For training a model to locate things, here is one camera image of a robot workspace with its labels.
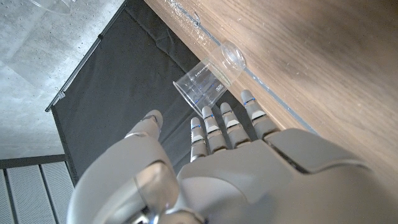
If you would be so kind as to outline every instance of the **wood grain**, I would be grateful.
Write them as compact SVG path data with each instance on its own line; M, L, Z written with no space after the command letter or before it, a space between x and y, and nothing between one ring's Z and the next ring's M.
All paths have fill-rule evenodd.
M398 6L395 1L146 0L200 58L218 40L322 137L368 161L398 189ZM302 125L249 75L250 89L282 128Z

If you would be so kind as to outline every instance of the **concrete floor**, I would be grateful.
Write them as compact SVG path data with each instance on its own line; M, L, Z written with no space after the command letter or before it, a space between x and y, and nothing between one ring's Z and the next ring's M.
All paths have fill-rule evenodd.
M44 109L123 0L77 0L62 16L0 0L0 159L63 154Z

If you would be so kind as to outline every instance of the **black fabric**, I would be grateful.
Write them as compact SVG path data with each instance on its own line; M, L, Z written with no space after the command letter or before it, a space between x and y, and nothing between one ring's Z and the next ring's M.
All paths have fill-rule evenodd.
M190 120L196 113L172 82L199 60L144 1L132 0L74 79L66 97L52 107L70 170L81 177L104 151L121 140L144 115L159 110L159 138L176 172L190 160ZM219 103L241 104L227 92ZM214 108L220 121L220 110ZM247 115L241 122L255 138Z

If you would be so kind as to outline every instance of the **transparent plastic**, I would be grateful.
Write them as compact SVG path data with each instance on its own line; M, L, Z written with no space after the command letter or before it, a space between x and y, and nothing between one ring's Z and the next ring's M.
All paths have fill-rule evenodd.
M173 84L202 117L201 109L204 106L213 107L245 67L241 51L226 41Z
M57 14L69 15L72 2L76 0L30 0L36 6Z

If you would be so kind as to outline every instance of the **robotic hand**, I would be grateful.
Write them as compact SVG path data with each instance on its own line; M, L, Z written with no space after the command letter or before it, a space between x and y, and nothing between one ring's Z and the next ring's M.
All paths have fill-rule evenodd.
M191 120L191 163L175 175L149 112L81 177L68 223L398 223L398 200L355 155L299 129L280 131L241 93L258 140L221 105L233 149L204 107Z

